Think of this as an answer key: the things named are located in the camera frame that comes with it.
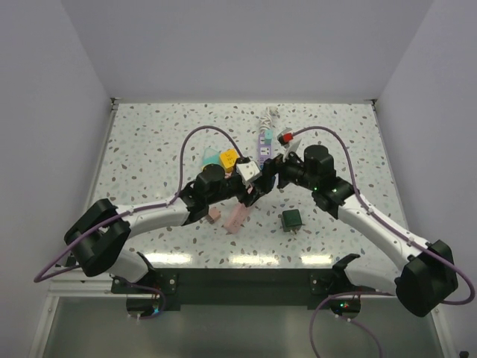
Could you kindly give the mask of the pink power strip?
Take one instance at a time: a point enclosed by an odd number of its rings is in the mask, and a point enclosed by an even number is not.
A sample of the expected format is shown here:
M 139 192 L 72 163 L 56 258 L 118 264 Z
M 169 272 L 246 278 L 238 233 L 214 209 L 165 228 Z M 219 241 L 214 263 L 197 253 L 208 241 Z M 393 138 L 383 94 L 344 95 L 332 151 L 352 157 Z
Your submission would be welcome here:
M 249 216 L 250 208 L 242 203 L 234 206 L 230 216 L 224 223 L 225 230 L 230 234 L 238 233 L 242 224 Z

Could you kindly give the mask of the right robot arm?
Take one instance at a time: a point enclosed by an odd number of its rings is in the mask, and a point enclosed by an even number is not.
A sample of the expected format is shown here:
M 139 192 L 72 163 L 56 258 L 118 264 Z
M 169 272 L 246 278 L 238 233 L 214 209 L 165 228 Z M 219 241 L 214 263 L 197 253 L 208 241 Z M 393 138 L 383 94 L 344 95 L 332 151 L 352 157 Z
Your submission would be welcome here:
M 337 291 L 375 289 L 396 296 L 409 312 L 423 317 L 458 288 L 451 248 L 414 235 L 356 194 L 351 183 L 337 176 L 325 146 L 310 145 L 302 157 L 290 152 L 268 159 L 262 173 L 276 176 L 280 189 L 292 183 L 310 190 L 317 207 L 357 230 L 395 265 L 393 272 L 369 268 L 354 254 L 332 274 Z

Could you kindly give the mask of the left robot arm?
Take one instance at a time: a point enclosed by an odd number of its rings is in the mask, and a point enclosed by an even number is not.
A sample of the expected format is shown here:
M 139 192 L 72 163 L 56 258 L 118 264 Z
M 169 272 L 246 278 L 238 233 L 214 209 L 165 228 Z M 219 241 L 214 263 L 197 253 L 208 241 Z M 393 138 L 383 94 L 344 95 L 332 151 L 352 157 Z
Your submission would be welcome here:
M 107 199 L 97 201 L 64 240 L 86 276 L 109 273 L 127 280 L 137 292 L 147 292 L 154 285 L 154 269 L 143 254 L 125 249 L 128 239 L 164 227 L 193 224 L 208 214 L 211 205 L 232 197 L 250 207 L 273 185 L 271 171 L 254 162 L 237 164 L 229 177 L 219 165 L 208 165 L 178 196 L 165 201 L 130 207 L 115 206 Z

